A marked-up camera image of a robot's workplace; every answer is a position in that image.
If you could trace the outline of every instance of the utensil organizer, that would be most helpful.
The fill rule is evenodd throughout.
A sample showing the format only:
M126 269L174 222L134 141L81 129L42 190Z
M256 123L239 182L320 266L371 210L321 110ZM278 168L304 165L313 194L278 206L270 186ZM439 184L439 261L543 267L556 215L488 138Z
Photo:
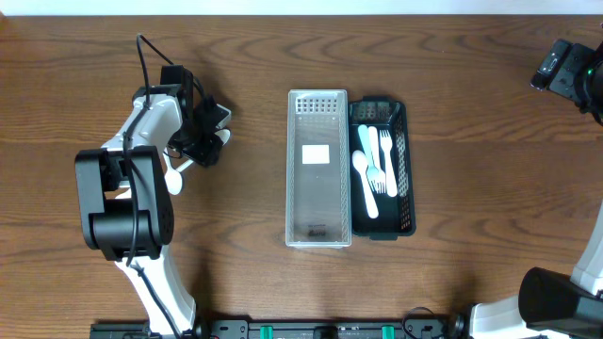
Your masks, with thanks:
M379 216L372 219L367 214L360 175L356 171L350 173L352 232L368 236L371 240L396 240L399 236L412 235L416 230L416 217L406 107L388 97L364 97L361 101L349 103L348 113L350 154L356 150L364 151L358 136L359 125L389 131L393 142L392 164L398 184L396 197L373 194ZM381 147L379 156L384 170L385 158Z

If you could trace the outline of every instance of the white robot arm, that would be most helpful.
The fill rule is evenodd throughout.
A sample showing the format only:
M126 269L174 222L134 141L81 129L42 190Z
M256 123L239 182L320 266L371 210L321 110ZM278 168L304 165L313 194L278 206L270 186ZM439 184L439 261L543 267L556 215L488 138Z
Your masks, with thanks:
M539 336L545 336L549 339L561 339L570 338L568 333L574 333L571 331L571 326L583 329L588 328L588 326L580 325L582 322L593 321L593 328L595 328L596 319L591 317L591 313L599 314L600 317L601 312L603 311L603 306L601 306L602 303L600 301L601 293L603 291L603 204L601 205L595 229L588 242L586 251L582 254L578 264L574 266L574 272L571 278L567 282L563 278L556 279L548 286L550 287L550 293L546 298L549 300L554 298L564 299L565 303L556 303L556 305L558 308L562 308L559 305L566 306L565 309L570 312L564 313L562 310L553 310L552 312L559 311L559 315L554 315L549 319L546 319L547 323L557 324L557 326L563 323L558 327L562 332L553 330L537 331L529 328L525 317L532 318L533 315L530 315L530 309L544 307L540 305L535 306L531 304L529 300L530 298L535 300L534 303L539 302L540 299L537 295L542 293L543 290L543 288L540 287L536 290L536 293L534 293L535 287L534 284L532 284L533 277L537 280L542 279L541 276L530 275L529 272L524 283L522 283L522 290L520 291L519 296L513 296L492 303L481 303L474 306L471 309L471 316L469 319L469 336L474 339L520 339ZM569 281L573 283L573 289L571 288L572 286L568 286ZM527 309L524 313L528 313L526 316L522 316L520 307L522 305L520 302L522 293L524 293L525 300L523 304L524 309Z
M150 332L181 338L193 332L196 305L171 255L169 192L180 192L181 172L193 162L209 166L218 160L230 136L223 127L231 112L205 97L201 84L182 66L164 66L161 84L152 87L144 72L146 86L135 93L132 113L120 131L100 149L75 158L80 213L88 246L115 261L136 288L149 314ZM193 87L202 94L194 108ZM168 148L188 160L174 169ZM106 197L120 188L128 190L116 199Z

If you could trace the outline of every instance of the wooden table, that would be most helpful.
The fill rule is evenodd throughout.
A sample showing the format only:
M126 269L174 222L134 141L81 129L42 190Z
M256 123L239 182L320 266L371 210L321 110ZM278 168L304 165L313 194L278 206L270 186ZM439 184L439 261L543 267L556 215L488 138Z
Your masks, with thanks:
M122 126L143 84L135 35L234 112L219 164L173 197L173 253L210 317L401 318L571 273L603 197L601 128L530 79L557 38L596 47L596 17L5 18L0 32L0 336L85 338L146 314L83 240L79 150ZM161 60L147 48L152 82ZM408 109L417 231L344 250L285 246L290 89L389 94Z

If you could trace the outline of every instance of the black cable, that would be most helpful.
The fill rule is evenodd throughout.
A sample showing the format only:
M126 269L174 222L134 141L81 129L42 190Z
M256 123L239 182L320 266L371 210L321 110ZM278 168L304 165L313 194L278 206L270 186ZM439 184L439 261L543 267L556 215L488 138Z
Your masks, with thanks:
M168 157L170 157L172 159L182 159L182 153L181 152L179 152L177 156L173 156L173 155L171 155L171 154L169 154L169 153L167 153L165 151L163 151L163 154L165 154L166 156L168 156Z
M155 46L153 46L153 44L148 41L146 38L144 38L143 35L139 34L137 36L137 39L140 38L141 40L143 40L147 45L149 45L149 47L151 47L151 49L153 49L155 51L155 53L157 53L160 57L162 57L164 60L166 60L167 63L169 63L170 65L173 65L173 62L171 62L171 60L167 57L164 56L163 53L161 53L157 48L155 48ZM193 77L193 84L192 84L198 91L199 94L201 95L201 99L205 98L205 92L204 92L204 87L201 86L201 81L199 81L199 78L194 76Z
M132 264L132 260L136 256L136 243L137 243L138 235L139 235L139 199L138 199L138 193L136 191L136 181L134 180L134 172L135 172L136 166L135 166L134 162L132 161L132 158L130 157L130 153L131 153L130 142L132 141L132 135L134 134L134 130L135 130L137 124L142 119L142 117L144 117L144 115L147 113L147 111L149 111L149 109L151 108L151 87L149 86L149 74L147 73L147 66L146 66L146 63L144 62L144 55L142 54L141 41L146 42L156 53L158 53L161 57L163 57L166 61L168 61L168 63L170 63L171 65L173 64L166 56L164 56L148 40L146 40L146 38L144 38L142 36L142 34L137 35L136 46L137 46L137 49L139 50L140 66L142 68L142 74L144 76L145 102L144 102L140 112L132 120L132 122L130 123L128 128L123 133L123 142L122 142L123 162L125 164L125 171L126 171L126 175L128 176L128 182L130 184L130 191L132 192L132 212L134 215L133 216L134 217L133 227L132 227L132 243L130 244L130 251L128 252L128 257L125 262L125 265L126 265L126 267L132 267L133 269L135 269L136 272L139 274L139 276L142 278L145 286L149 290L149 294L151 295L151 298L153 298L153 301L159 308L159 311L161 311L161 313L166 317L166 320L170 324L171 330L173 331L173 335L176 337L176 339L180 339L181 338L180 333L178 332L175 325L173 324L173 320L171 319L170 314L168 314L168 311L161 304L161 301L157 297L156 292L153 289L153 286L151 285L151 282L149 282L149 279L144 274L142 268L130 266L130 264Z
M171 62L171 60L168 59L167 56L164 56L163 53L159 52L158 49L156 49L153 44L148 41L146 38L144 38L144 36L142 34L138 34L137 38L140 37L147 45L149 45L149 47L151 47L151 49L153 49L155 51L155 53L159 54L160 57L163 57L164 60L166 60L166 62L168 62L170 65L173 65L173 62Z
M431 313L432 315L435 315L434 312L432 312L432 310L428 309L427 307L415 307L414 309L408 311L408 313L404 316L404 318L402 319L402 329L404 330L404 332L411 337L411 339L418 339L417 337L415 337L412 333L410 333L407 329L406 329L406 318L408 317L408 315L411 315L412 313L416 312L416 311L426 311ZM440 335L437 337L434 337L433 339L437 339L437 338L444 338L444 335Z
M149 278L147 278L146 274L144 274L144 269L142 269L138 266L131 266L131 267L134 270L136 270L136 272L139 274L139 277L142 278L144 285L147 286L147 289L149 290L149 294L151 295L151 298L155 302L155 305L157 305L157 308L159 309L159 311L161 311L163 316L166 317L168 324L170 324L171 330L173 331L173 335L176 337L176 339L181 339L179 331L178 331L178 329L176 329L176 325L174 325L174 323L173 323L173 319L171 319L170 314L168 314L168 311L165 309L165 307L163 307L161 300L159 300L159 298L157 297L157 293L153 289L153 286L151 285Z
M196 76L193 76L192 79L192 85L197 89L197 91L199 91L199 95L201 95L201 100L205 100L205 91L204 87L201 86L201 81L199 81L199 78Z

